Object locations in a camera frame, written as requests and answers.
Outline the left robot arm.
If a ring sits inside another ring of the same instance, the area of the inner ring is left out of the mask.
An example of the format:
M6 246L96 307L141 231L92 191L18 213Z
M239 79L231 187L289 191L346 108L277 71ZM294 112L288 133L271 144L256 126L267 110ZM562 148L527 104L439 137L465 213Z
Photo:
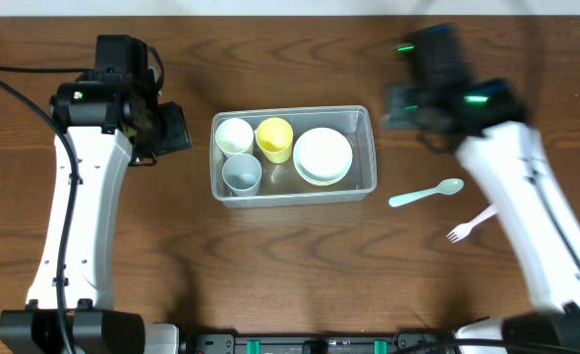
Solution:
M177 353L174 324L114 307L113 237L126 170L187 149L182 108L160 102L156 50L127 34L102 34L95 64L51 97L57 172L45 246L21 310L0 316L14 353Z

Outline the cream plastic cup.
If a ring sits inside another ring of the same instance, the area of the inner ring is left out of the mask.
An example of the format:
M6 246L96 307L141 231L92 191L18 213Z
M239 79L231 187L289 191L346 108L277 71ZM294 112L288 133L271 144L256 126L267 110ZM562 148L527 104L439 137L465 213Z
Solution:
M255 133L251 125L239 118L223 121L215 131L215 142L226 157L252 154Z

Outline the grey plastic cup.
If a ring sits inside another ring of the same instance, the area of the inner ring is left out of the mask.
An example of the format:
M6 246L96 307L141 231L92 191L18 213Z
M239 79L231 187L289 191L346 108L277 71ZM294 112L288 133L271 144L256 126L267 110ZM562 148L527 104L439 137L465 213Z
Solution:
M261 163L251 154L235 154L222 168L224 183L238 197L255 196L260 190L261 177Z

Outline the yellow plastic cup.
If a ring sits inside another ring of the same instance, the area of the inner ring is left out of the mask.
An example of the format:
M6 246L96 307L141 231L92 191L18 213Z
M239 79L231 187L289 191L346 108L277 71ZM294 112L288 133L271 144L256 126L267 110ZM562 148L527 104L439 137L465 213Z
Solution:
M265 157L273 163L284 163L292 153L294 132L291 125L279 117L261 122L256 130L256 142Z

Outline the yellow plastic bowl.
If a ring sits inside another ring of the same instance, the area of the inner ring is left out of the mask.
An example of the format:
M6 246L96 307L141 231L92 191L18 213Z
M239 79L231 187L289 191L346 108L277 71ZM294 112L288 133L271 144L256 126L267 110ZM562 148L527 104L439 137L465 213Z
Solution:
M338 176L338 177L336 177L336 178L334 178L334 179L331 179L331 180L327 180L327 181L320 181L320 180L316 180L316 179L313 179L313 178L311 178L311 177L308 177L307 175L305 175L305 174L302 174L301 172L299 173L299 175L300 175L300 176L301 176L301 178L303 178L303 179L304 179L306 182L308 182L308 183L310 183L310 184L312 184L312 185L314 185L314 186L318 186L318 187L324 187L324 186L330 186L330 185L333 185L333 184L335 184L335 183L339 182L340 180L342 180L342 179L344 178L344 176Z

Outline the pink plastic fork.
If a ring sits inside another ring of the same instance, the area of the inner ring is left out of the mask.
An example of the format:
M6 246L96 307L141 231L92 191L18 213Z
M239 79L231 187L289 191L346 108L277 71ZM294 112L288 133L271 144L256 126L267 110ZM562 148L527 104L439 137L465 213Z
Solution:
M468 237L475 227L477 227L484 221L488 220L489 218L495 216L496 214L497 210L495 206L489 205L485 210L483 210L481 213L479 213L476 217L474 217L470 221L457 225L446 235L446 238L451 243L459 242Z

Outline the mint green plastic spoon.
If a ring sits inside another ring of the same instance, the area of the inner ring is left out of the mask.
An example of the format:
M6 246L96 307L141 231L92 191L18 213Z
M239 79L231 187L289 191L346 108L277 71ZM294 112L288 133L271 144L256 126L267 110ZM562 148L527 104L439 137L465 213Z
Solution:
M463 187L464 181L462 179L459 178L444 179L441 182L439 182L435 187L393 196L388 200L388 204L391 207L402 207L404 205L410 204L412 202L435 194L448 196L454 195L460 192L463 189Z

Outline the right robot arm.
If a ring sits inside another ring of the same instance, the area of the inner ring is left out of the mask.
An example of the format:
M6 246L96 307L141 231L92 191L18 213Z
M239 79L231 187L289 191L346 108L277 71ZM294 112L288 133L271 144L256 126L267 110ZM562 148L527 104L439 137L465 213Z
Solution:
M511 84L474 79L455 28L404 36L411 73L390 93L390 119L421 142L443 138L494 207L517 257L533 312L435 333L402 353L580 353L580 224L562 193L540 131Z

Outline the clear plastic container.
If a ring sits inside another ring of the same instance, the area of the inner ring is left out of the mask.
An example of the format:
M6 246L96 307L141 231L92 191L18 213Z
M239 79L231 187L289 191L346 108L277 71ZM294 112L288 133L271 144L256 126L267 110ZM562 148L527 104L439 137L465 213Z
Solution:
M292 153L284 163L269 161L256 142L256 130L271 117L286 120L294 132ZM262 168L260 190L252 197L238 197L224 183L222 168L226 157L215 142L215 131L225 120L239 118L254 130L252 155ZM330 128L347 138L353 150L353 162L347 175L339 182L324 187L306 182L293 162L297 140L314 128ZM354 202L362 200L377 186L375 140L368 110L361 105L295 107L264 110L222 112L214 116L211 125L209 168L211 192L227 207L280 207L292 205Z

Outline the white plastic bowl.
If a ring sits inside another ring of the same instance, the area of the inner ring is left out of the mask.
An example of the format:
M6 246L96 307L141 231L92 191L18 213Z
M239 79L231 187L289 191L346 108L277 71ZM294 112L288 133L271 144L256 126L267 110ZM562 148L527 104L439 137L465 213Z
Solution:
M327 181L347 175L353 162L353 150L341 133L330 128L314 128L297 140L293 162L298 173Z

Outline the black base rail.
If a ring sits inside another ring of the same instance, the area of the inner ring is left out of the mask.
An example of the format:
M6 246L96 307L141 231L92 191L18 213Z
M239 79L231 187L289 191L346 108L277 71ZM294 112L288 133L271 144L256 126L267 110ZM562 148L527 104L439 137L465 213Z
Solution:
M177 350L185 354L375 354L396 353L450 339L436 329L404 328L394 333L188 333Z

